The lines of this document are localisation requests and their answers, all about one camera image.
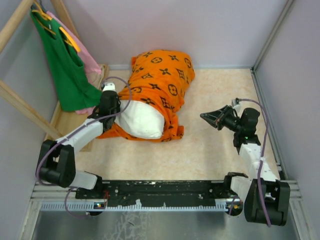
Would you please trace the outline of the green tank top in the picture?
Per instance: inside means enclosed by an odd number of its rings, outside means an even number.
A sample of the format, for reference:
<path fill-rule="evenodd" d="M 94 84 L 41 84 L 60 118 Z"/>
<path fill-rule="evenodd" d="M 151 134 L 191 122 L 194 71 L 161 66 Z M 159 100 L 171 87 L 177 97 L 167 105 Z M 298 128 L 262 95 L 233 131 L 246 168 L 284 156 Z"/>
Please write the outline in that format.
<path fill-rule="evenodd" d="M 31 11 L 30 16 L 42 40 L 62 110 L 74 112 L 97 106 L 102 93 L 88 82 L 84 63 L 75 49 L 64 42 L 61 25 L 54 19 L 44 20 L 37 12 Z M 55 34 L 44 29 L 38 20 Z"/>

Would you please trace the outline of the white pillow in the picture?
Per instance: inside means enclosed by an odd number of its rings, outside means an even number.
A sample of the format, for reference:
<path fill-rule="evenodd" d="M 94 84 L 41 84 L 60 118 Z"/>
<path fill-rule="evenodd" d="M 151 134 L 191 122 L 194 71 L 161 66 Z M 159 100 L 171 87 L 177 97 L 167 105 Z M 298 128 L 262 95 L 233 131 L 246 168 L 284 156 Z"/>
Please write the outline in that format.
<path fill-rule="evenodd" d="M 120 109 L 122 113 L 116 116 L 115 123 L 125 133 L 146 140 L 163 136 L 165 118 L 154 107 L 137 100 L 121 100 Z"/>

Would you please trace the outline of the orange patterned pillowcase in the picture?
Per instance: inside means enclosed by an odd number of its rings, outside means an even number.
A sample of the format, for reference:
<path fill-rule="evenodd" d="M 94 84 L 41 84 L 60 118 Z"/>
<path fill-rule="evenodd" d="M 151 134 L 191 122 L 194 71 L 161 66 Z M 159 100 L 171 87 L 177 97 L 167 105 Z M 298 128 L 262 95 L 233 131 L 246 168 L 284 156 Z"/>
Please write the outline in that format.
<path fill-rule="evenodd" d="M 114 121 L 99 139 L 122 137 L 133 141 L 168 142 L 184 136 L 177 112 L 184 105 L 185 94 L 195 79 L 191 57 L 182 51 L 157 49 L 131 58 L 129 86 L 119 93 L 120 100 L 139 101 L 154 107 L 165 119 L 159 139 L 142 139 L 122 130 Z"/>

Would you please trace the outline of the yellow clothes hanger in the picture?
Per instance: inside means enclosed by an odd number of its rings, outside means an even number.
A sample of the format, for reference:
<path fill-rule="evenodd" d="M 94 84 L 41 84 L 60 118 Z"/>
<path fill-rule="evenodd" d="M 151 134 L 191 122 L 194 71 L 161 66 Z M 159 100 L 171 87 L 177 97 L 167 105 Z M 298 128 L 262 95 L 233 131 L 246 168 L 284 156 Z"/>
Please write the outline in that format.
<path fill-rule="evenodd" d="M 38 13 L 46 21 L 52 21 L 53 20 L 53 18 L 51 16 L 49 16 L 47 13 L 44 12 L 44 10 L 42 9 L 41 5 L 36 0 L 33 1 L 32 6 L 35 6 L 31 10 L 33 13 Z M 45 30 L 49 31 L 53 35 L 56 34 L 54 31 L 52 31 L 51 27 L 44 26 L 39 20 L 38 20 L 38 22 Z M 80 53 L 81 52 L 80 47 L 75 42 L 75 40 L 69 35 L 69 33 L 62 26 L 59 27 L 59 30 L 65 36 L 63 41 L 65 43 L 67 43 L 68 45 L 72 46 L 77 53 Z"/>

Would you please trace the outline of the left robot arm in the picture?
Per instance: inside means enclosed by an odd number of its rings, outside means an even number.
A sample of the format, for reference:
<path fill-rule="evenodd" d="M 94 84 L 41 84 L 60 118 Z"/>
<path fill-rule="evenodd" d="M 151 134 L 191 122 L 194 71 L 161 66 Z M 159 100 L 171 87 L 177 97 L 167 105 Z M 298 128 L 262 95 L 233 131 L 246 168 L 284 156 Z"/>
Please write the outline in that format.
<path fill-rule="evenodd" d="M 93 173 L 76 169 L 75 156 L 96 137 L 111 128 L 120 113 L 120 100 L 112 84 L 102 90 L 100 102 L 78 128 L 56 140 L 45 140 L 40 148 L 35 176 L 45 186 L 82 188 L 97 199 L 104 186 Z"/>

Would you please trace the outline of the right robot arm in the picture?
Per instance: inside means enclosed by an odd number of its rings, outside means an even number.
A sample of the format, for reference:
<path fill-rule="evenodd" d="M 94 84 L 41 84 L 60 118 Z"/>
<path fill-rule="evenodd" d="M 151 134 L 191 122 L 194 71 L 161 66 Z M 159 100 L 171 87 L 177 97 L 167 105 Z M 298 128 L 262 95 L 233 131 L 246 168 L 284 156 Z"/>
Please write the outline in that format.
<path fill-rule="evenodd" d="M 258 135 L 260 112 L 247 107 L 241 116 L 230 105 L 200 117 L 218 131 L 227 128 L 233 132 L 233 145 L 247 168 L 247 174 L 229 173 L 230 181 L 223 185 L 229 198 L 243 202 L 245 219 L 267 226 L 284 226 L 287 223 L 290 186 L 281 181 L 269 167 Z"/>

